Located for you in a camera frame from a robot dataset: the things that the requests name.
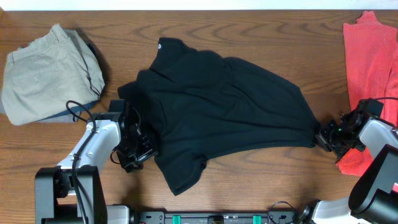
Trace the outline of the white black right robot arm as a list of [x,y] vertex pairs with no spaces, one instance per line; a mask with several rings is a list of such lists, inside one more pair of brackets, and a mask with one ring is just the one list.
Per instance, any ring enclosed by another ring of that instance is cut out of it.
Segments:
[[397,224],[397,130],[370,114],[358,137],[375,155],[349,197],[307,205],[294,223]]

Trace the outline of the black t-shirt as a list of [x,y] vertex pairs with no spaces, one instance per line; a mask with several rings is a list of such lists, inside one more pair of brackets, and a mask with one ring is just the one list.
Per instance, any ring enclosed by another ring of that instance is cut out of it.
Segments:
[[313,147],[319,123],[300,88],[236,57],[161,38],[151,66],[118,88],[158,139],[155,162],[174,195],[213,158],[267,147]]

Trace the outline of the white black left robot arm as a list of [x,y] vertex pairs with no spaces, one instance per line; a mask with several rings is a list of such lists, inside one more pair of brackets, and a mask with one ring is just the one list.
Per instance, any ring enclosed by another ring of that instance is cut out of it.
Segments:
[[90,115],[86,131],[69,155],[35,175],[36,223],[139,223],[127,205],[107,205],[100,171],[107,160],[126,172],[141,170],[157,154],[138,110],[115,101],[107,113]]

